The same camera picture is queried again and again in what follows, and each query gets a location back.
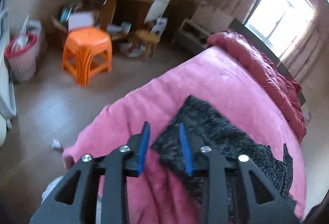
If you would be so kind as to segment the dark grey headboard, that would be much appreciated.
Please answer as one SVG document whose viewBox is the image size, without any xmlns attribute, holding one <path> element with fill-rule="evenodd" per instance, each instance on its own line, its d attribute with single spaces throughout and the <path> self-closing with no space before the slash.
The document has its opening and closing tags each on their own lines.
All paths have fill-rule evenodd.
<svg viewBox="0 0 329 224">
<path fill-rule="evenodd" d="M 229 29 L 233 32 L 237 32 L 244 36 L 249 42 L 251 42 L 257 50 L 261 51 L 265 54 L 278 68 L 278 71 L 289 78 L 292 78 L 288 69 L 284 66 L 284 64 L 279 60 L 278 57 L 263 43 L 253 32 L 251 32 L 245 25 L 240 23 L 237 19 L 233 19 L 233 21 L 229 25 Z"/>
</svg>

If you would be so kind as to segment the window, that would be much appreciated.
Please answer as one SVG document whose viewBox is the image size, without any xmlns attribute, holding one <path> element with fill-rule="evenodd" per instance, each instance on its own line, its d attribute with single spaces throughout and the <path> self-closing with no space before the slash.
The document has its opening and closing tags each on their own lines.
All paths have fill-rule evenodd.
<svg viewBox="0 0 329 224">
<path fill-rule="evenodd" d="M 306 31 L 314 11 L 309 0 L 260 0 L 245 26 L 281 59 Z"/>
</svg>

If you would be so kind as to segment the dark leaf print pants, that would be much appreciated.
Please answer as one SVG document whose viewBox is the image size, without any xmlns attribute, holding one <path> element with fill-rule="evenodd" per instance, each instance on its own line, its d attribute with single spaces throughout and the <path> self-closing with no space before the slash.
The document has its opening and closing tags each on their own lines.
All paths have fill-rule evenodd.
<svg viewBox="0 0 329 224">
<path fill-rule="evenodd" d="M 238 158 L 241 154 L 249 156 L 290 208 L 295 209 L 297 202 L 289 195 L 293 182 L 293 158 L 290 156 L 287 146 L 282 147 L 282 161 L 274 158 L 270 146 L 256 143 L 209 103 L 190 95 L 169 125 L 155 140 L 152 149 L 183 181 L 184 187 L 198 203 L 202 203 L 204 179 L 202 177 L 189 179 L 186 176 L 178 133 L 180 123 L 186 125 L 189 134 L 201 137 L 206 145 L 219 150 L 224 156 L 231 158 Z"/>
</svg>

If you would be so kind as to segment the white appliance box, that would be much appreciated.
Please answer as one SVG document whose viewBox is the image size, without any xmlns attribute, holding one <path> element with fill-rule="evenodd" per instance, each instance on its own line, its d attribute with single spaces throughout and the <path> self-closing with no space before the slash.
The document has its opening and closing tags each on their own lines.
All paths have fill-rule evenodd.
<svg viewBox="0 0 329 224">
<path fill-rule="evenodd" d="M 167 21 L 168 21 L 167 18 L 162 18 L 162 17 L 157 18 L 156 24 L 152 28 L 151 33 L 161 36 L 166 28 Z"/>
</svg>

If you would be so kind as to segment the white bedside table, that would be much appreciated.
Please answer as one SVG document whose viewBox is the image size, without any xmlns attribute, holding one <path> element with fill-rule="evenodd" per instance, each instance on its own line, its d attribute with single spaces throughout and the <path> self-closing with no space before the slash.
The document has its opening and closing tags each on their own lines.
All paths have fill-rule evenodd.
<svg viewBox="0 0 329 224">
<path fill-rule="evenodd" d="M 173 44 L 185 48 L 193 55 L 198 55 L 207 48 L 207 39 L 210 33 L 194 23 L 185 19 L 173 36 Z"/>
</svg>

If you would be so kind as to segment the red rumpled duvet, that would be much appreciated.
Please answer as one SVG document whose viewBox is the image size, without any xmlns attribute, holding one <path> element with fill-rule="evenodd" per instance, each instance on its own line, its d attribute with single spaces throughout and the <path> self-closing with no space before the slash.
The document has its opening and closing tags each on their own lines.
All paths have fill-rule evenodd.
<svg viewBox="0 0 329 224">
<path fill-rule="evenodd" d="M 306 119 L 298 95 L 301 85 L 282 75 L 277 66 L 253 43 L 236 32 L 220 32 L 208 37 L 209 47 L 218 46 L 244 67 L 282 111 L 301 142 L 307 134 Z"/>
</svg>

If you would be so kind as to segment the white drawer cabinet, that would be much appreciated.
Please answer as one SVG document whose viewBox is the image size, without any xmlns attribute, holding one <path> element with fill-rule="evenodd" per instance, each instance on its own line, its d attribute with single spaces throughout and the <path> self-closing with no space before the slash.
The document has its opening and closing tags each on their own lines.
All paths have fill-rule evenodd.
<svg viewBox="0 0 329 224">
<path fill-rule="evenodd" d="M 159 17 L 161 17 L 164 14 L 170 1 L 171 0 L 154 0 L 147 13 L 144 23 L 156 21 Z"/>
</svg>

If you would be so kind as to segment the white paper box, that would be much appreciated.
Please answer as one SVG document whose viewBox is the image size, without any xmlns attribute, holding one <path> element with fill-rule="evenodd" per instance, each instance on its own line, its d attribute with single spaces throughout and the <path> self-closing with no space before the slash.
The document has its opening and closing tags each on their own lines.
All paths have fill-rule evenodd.
<svg viewBox="0 0 329 224">
<path fill-rule="evenodd" d="M 93 11 L 83 11 L 73 13 L 68 19 L 68 32 L 76 29 L 92 27 L 95 24 L 95 16 Z"/>
</svg>

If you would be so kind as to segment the orange plastic stool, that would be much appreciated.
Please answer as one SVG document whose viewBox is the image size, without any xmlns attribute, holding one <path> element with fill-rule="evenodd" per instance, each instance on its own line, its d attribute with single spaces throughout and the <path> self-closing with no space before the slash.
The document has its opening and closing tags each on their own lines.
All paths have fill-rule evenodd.
<svg viewBox="0 0 329 224">
<path fill-rule="evenodd" d="M 70 72 L 79 86 L 87 86 L 91 77 L 112 69 L 110 35 L 97 28 L 87 27 L 70 31 L 64 44 L 62 68 Z"/>
</svg>

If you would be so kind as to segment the wooden desk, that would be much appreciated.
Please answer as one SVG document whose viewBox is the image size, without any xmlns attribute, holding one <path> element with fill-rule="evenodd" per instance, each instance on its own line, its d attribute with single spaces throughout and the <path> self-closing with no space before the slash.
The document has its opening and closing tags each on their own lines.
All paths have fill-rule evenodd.
<svg viewBox="0 0 329 224">
<path fill-rule="evenodd" d="M 111 24 L 131 23 L 134 32 L 142 29 L 153 0 L 98 0 L 101 2 L 98 23 L 104 31 Z"/>
</svg>

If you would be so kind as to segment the pink laundry basket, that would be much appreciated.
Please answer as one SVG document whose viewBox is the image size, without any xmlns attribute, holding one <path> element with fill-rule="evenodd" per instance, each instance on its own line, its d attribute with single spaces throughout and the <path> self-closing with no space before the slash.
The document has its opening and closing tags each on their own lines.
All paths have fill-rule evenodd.
<svg viewBox="0 0 329 224">
<path fill-rule="evenodd" d="M 5 58 L 16 80 L 30 80 L 36 72 L 35 34 L 20 34 L 5 49 Z"/>
</svg>

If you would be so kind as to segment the right pink curtain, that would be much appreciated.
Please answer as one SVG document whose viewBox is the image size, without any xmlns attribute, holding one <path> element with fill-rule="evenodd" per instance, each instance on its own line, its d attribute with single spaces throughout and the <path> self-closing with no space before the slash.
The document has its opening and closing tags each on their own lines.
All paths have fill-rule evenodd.
<svg viewBox="0 0 329 224">
<path fill-rule="evenodd" d="M 301 81 L 326 45 L 328 8 L 317 9 L 305 32 L 288 48 L 281 62 L 294 80 Z"/>
</svg>

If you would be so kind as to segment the round wooden stool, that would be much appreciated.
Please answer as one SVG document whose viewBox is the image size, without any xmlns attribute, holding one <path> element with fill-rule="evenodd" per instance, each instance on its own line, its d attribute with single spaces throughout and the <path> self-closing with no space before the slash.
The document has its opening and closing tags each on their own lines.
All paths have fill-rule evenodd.
<svg viewBox="0 0 329 224">
<path fill-rule="evenodd" d="M 134 51 L 140 46 L 144 45 L 145 50 L 142 54 L 142 59 L 146 61 L 148 57 L 152 57 L 155 52 L 157 44 L 160 42 L 160 36 L 151 33 L 145 29 L 139 29 L 135 32 L 133 36 L 133 43 L 130 49 L 130 52 Z"/>
</svg>

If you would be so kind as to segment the pink fleece bed sheet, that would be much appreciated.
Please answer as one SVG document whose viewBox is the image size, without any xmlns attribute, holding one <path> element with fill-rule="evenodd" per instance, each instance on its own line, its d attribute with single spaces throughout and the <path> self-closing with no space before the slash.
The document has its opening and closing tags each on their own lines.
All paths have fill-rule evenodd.
<svg viewBox="0 0 329 224">
<path fill-rule="evenodd" d="M 224 152 L 241 143 L 243 153 L 266 169 L 303 218 L 306 174 L 300 143 L 306 125 L 295 89 L 256 50 L 213 46 L 106 106 L 64 150 L 64 164 L 71 168 L 84 154 L 105 156 L 149 122 L 152 148 L 145 170 L 128 180 L 131 223 L 197 223 L 196 190 L 158 161 L 164 154 L 181 157 L 173 128 L 185 122 L 190 133 Z"/>
</svg>

